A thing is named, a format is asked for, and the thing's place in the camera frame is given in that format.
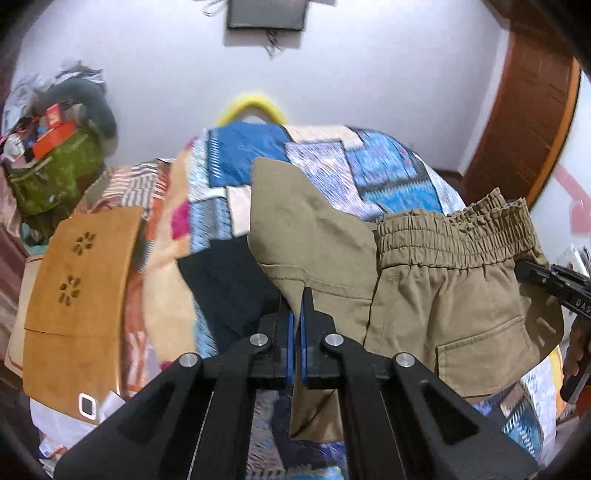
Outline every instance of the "shorts pocket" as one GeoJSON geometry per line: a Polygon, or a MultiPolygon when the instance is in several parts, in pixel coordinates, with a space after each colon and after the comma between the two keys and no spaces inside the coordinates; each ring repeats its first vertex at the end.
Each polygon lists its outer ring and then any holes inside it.
{"type": "Polygon", "coordinates": [[[462,397],[499,393],[535,366],[524,317],[437,347],[439,378],[462,397]]]}

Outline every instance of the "elastic waistband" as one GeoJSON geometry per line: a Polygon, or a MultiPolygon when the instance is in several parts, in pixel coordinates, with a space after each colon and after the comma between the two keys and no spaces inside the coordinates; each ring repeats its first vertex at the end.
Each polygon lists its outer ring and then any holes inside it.
{"type": "Polygon", "coordinates": [[[524,199],[458,223],[437,212],[412,210],[377,224],[379,264],[464,270],[510,258],[541,256],[524,199]]]}
{"type": "Polygon", "coordinates": [[[447,215],[447,217],[453,220],[454,222],[458,223],[469,222],[475,216],[485,215],[487,213],[492,212],[495,209],[502,208],[506,205],[507,202],[505,201],[503,195],[501,195],[499,187],[497,187],[483,199],[480,199],[477,202],[472,203],[463,210],[450,213],[449,215],[447,215]]]}

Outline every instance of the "pink mark on wall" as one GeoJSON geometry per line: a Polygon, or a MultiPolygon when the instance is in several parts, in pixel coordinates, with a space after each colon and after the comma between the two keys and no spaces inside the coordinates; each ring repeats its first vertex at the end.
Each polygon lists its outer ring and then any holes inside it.
{"type": "Polygon", "coordinates": [[[570,204],[570,233],[591,234],[591,197],[562,165],[556,165],[553,176],[573,199],[570,204]]]}

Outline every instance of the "floral cutout pattern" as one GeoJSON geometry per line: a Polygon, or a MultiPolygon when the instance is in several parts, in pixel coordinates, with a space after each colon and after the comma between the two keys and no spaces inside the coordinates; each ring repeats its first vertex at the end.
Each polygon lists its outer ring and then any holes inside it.
{"type": "Polygon", "coordinates": [[[76,299],[80,296],[80,290],[77,288],[80,285],[80,279],[73,275],[68,275],[66,283],[60,285],[60,299],[59,302],[69,307],[72,305],[72,299],[76,299]]]}
{"type": "Polygon", "coordinates": [[[76,239],[76,244],[72,251],[80,256],[84,253],[84,250],[90,250],[93,247],[92,241],[95,239],[96,235],[90,232],[86,232],[84,236],[79,236],[76,239]]]}

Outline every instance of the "khaki shorts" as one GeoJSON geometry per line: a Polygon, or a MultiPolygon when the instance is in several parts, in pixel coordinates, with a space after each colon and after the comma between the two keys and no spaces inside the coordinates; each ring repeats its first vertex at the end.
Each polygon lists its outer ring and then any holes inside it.
{"type": "MultiPolygon", "coordinates": [[[[508,387],[563,335],[559,304],[520,284],[515,261],[547,262],[523,200],[497,190],[442,215],[366,224],[335,210],[297,168],[257,159],[249,246],[299,318],[304,287],[336,329],[384,356],[410,352],[464,398],[508,387]]],[[[291,435],[342,440],[332,391],[294,387],[291,435]]]]}

